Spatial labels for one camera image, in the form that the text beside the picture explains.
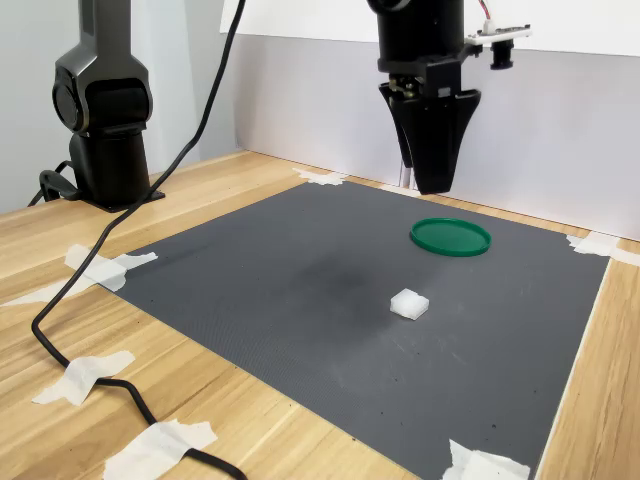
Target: black cable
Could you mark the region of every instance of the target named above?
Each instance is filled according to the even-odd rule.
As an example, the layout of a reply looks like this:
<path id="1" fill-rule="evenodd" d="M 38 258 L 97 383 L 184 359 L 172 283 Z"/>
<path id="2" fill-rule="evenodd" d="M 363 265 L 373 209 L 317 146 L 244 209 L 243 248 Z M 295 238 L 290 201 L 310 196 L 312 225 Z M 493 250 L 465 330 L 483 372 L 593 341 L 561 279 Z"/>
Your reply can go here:
<path id="1" fill-rule="evenodd" d="M 73 166 L 71 165 L 71 162 L 69 160 L 65 160 L 64 162 L 62 162 L 60 165 L 58 165 L 56 167 L 56 173 L 62 173 L 62 171 L 66 168 L 66 167 L 71 167 L 73 168 Z M 42 189 L 40 189 L 40 191 L 38 193 L 36 193 L 36 196 L 33 197 L 31 199 L 31 201 L 29 202 L 29 205 L 27 205 L 27 207 L 33 207 L 36 203 L 38 203 L 40 201 L 40 199 L 44 196 L 44 194 L 42 193 Z"/>
<path id="2" fill-rule="evenodd" d="M 238 8 L 236 10 L 236 14 L 233 17 L 233 21 L 231 22 L 231 27 L 229 28 L 229 34 L 227 35 L 227 40 L 224 45 L 224 50 L 222 51 L 222 58 L 220 59 L 220 66 L 218 67 L 218 73 L 216 74 L 216 78 L 211 87 L 211 92 L 209 93 L 209 98 L 207 99 L 207 104 L 204 108 L 204 113 L 202 114 L 202 119 L 200 120 L 200 125 L 196 130 L 193 138 L 185 145 L 182 151 L 178 154 L 176 159 L 171 163 L 169 168 L 154 182 L 153 185 L 149 188 L 147 193 L 140 197 L 136 203 L 131 205 L 122 215 L 113 220 L 102 232 L 100 238 L 96 242 L 96 244 L 87 255 L 87 258 L 82 262 L 80 267 L 75 271 L 75 273 L 71 276 L 71 278 L 65 283 L 65 285 L 60 289 L 60 291 L 51 299 L 49 303 L 42 309 L 38 315 L 33 319 L 31 323 L 31 331 L 36 336 L 38 341 L 42 344 L 42 346 L 51 354 L 53 358 L 55 358 L 60 365 L 63 367 L 69 366 L 69 360 L 62 354 L 53 344 L 49 341 L 49 339 L 42 333 L 40 330 L 40 322 L 47 316 L 51 310 L 64 298 L 67 292 L 73 287 L 76 281 L 80 278 L 80 276 L 87 269 L 91 261 L 95 258 L 100 251 L 100 248 L 104 244 L 105 240 L 109 236 L 109 233 L 120 225 L 123 221 L 129 218 L 133 213 L 140 208 L 140 206 L 145 202 L 147 198 L 149 198 L 157 189 L 164 183 L 164 181 L 169 178 L 169 176 L 174 172 L 174 170 L 180 165 L 180 162 L 184 157 L 189 153 L 189 151 L 198 143 L 200 137 L 202 137 L 202 133 L 204 132 L 205 127 L 207 126 L 207 121 L 209 120 L 209 115 L 211 114 L 211 108 L 213 107 L 213 102 L 218 93 L 218 89 L 220 88 L 220 82 L 222 82 L 222 77 L 224 76 L 225 69 L 227 68 L 227 62 L 229 60 L 229 54 L 231 52 L 231 46 L 233 45 L 233 39 L 236 35 L 236 31 L 238 30 L 238 24 L 240 23 L 240 19 L 242 18 L 242 12 L 244 10 L 246 0 L 239 0 Z M 145 420 L 149 425 L 153 425 L 156 423 L 156 419 L 149 410 L 149 407 L 144 403 L 140 392 L 136 389 L 136 387 L 126 380 L 117 380 L 113 378 L 99 378 L 96 381 L 97 385 L 104 385 L 109 387 L 120 387 L 125 388 L 133 397 L 134 402 L 136 403 L 140 413 L 144 416 Z M 206 452 L 201 452 L 199 450 L 190 449 L 187 451 L 185 456 L 194 458 L 199 460 L 200 462 L 206 463 L 212 467 L 215 467 L 219 470 L 222 470 L 229 475 L 231 475 L 236 480 L 246 480 L 247 477 L 241 470 L 234 467 L 230 463 L 221 460 L 220 458 L 214 457 L 213 455 L 209 455 Z"/>

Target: white tape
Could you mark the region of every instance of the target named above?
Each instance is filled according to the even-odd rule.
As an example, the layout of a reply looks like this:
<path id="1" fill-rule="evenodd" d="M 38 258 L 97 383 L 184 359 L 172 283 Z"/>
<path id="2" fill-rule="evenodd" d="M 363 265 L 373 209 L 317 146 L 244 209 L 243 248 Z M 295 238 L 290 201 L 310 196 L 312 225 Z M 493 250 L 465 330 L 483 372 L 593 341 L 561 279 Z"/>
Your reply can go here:
<path id="1" fill-rule="evenodd" d="M 591 232 L 586 238 L 567 235 L 567 240 L 569 240 L 569 245 L 574 248 L 575 252 L 611 257 L 619 262 L 640 267 L 640 255 L 618 248 L 617 245 L 620 241 L 618 237 Z"/>
<path id="2" fill-rule="evenodd" d="M 527 480 L 529 467 L 513 460 L 481 452 L 468 450 L 449 440 L 453 466 L 449 467 L 442 480 Z"/>
<path id="3" fill-rule="evenodd" d="M 342 185 L 344 179 L 349 176 L 346 173 L 337 172 L 323 174 L 307 172 L 299 168 L 294 168 L 293 170 L 300 174 L 300 178 L 308 178 L 309 183 L 317 183 L 318 185 Z"/>
<path id="4" fill-rule="evenodd" d="M 400 195 L 406 195 L 407 197 L 419 197 L 421 193 L 418 190 L 411 188 L 396 187 L 395 185 L 383 185 L 380 190 L 385 192 L 399 193 Z"/>
<path id="5" fill-rule="evenodd" d="M 33 398 L 33 403 L 47 404 L 61 398 L 80 406 L 85 401 L 96 380 L 111 377 L 124 370 L 135 357 L 131 352 L 122 351 L 108 357 L 80 357 L 71 360 L 60 380 L 45 388 Z"/>
<path id="6" fill-rule="evenodd" d="M 68 267 L 77 270 L 84 259 L 87 258 L 87 255 L 89 255 L 88 248 L 83 247 L 82 245 L 72 245 L 69 247 L 64 263 Z M 89 264 L 87 270 L 85 270 L 84 274 L 78 279 L 73 287 L 71 287 L 71 290 L 67 292 L 64 298 L 83 292 L 96 283 L 101 284 L 112 292 L 117 292 L 126 283 L 125 274 L 127 270 L 139 267 L 145 263 L 156 260 L 157 258 L 158 256 L 155 253 L 148 253 L 140 256 L 130 256 L 125 254 L 120 255 L 113 260 L 96 255 Z M 49 302 L 68 280 L 68 278 L 60 280 L 53 285 L 28 293 L 27 295 L 11 300 L 10 302 L 4 303 L 0 306 L 8 307 L 12 305 L 25 305 L 28 303 Z"/>
<path id="7" fill-rule="evenodd" d="M 207 422 L 154 423 L 107 460 L 104 480 L 153 480 L 176 466 L 190 448 L 202 450 L 218 439 Z"/>

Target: wooden table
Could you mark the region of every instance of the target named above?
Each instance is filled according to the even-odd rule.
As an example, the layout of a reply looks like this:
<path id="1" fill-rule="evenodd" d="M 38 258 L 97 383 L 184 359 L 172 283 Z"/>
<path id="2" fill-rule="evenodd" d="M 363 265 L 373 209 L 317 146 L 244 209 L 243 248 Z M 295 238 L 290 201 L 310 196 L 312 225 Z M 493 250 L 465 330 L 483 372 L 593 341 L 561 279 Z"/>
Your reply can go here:
<path id="1" fill-rule="evenodd" d="M 167 198 L 143 206 L 116 228 L 101 254 L 113 258 L 295 187 L 306 180 L 293 166 L 299 165 L 240 153 L 180 169 L 162 188 Z M 424 198 L 571 235 L 588 233 L 444 197 Z M 93 245 L 112 218 L 85 203 L 61 200 L 0 216 L 0 304 L 68 277 L 69 246 Z M 637 242 L 620 246 L 640 253 Z M 539 478 L 640 478 L 639 271 L 609 264 Z M 0 478 L 101 478 L 105 459 L 147 425 L 120 389 L 95 388 L 81 407 L 31 403 L 62 374 L 30 330 L 41 308 L 0 308 Z M 133 352 L 135 362 L 119 378 L 138 387 L 159 420 L 211 422 L 219 440 L 207 451 L 250 478 L 413 478 L 101 287 L 63 300 L 42 328 L 69 358 Z M 184 459 L 167 477 L 224 475 Z"/>

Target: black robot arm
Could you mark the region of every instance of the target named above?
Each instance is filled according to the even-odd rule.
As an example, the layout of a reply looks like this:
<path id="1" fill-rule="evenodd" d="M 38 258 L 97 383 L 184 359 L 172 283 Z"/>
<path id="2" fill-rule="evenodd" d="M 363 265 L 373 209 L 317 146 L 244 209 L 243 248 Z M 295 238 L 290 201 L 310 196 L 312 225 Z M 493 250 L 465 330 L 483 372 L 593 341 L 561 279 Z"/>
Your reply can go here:
<path id="1" fill-rule="evenodd" d="M 528 26 L 464 36 L 463 0 L 368 0 L 378 16 L 380 85 L 396 126 L 400 152 L 421 193 L 451 189 L 458 152 L 478 90 L 462 90 L 462 63 L 493 43 L 493 69 L 509 68 L 513 38 Z"/>
<path id="2" fill-rule="evenodd" d="M 153 108 L 149 73 L 131 55 L 130 0 L 79 0 L 79 13 L 80 43 L 56 62 L 53 87 L 58 117 L 73 132 L 77 191 L 70 195 L 59 174 L 41 176 L 41 189 L 47 199 L 118 211 L 150 186 L 142 140 Z"/>

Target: green plastic lid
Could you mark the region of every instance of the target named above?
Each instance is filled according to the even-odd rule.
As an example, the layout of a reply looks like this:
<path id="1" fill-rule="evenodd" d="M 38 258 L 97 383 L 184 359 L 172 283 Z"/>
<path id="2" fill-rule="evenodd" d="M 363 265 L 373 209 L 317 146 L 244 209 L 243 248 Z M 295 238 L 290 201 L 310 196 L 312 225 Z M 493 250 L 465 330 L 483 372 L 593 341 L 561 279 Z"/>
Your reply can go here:
<path id="1" fill-rule="evenodd" d="M 455 218 L 426 218 L 411 228 L 411 239 L 430 252 L 449 257 L 481 255 L 491 246 L 482 227 Z"/>

